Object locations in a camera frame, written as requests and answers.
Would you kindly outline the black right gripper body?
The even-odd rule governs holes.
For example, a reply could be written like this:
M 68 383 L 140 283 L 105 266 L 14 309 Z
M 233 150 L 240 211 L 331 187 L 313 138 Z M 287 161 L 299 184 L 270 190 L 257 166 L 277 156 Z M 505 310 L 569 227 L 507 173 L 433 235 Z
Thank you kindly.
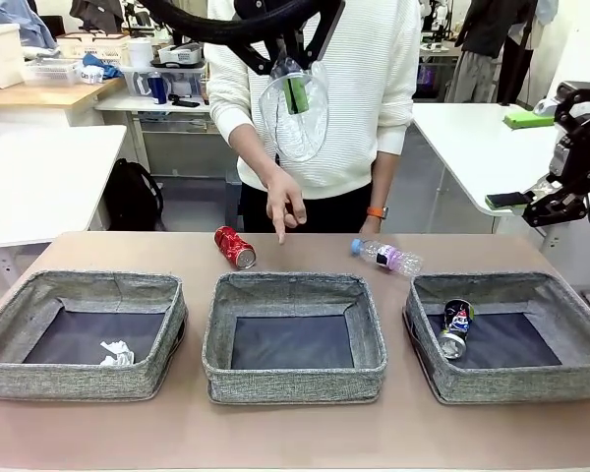
M 575 195 L 590 193 L 590 115 L 556 123 L 559 130 L 550 180 Z

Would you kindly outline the person's right hand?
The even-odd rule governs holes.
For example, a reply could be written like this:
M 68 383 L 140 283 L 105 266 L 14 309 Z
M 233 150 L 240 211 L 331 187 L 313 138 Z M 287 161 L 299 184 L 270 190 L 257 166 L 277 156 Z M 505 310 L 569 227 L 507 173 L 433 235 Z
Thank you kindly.
M 295 180 L 282 169 L 277 168 L 266 184 L 267 216 L 273 224 L 277 241 L 285 241 L 286 229 L 294 229 L 307 222 L 307 213 L 302 192 Z

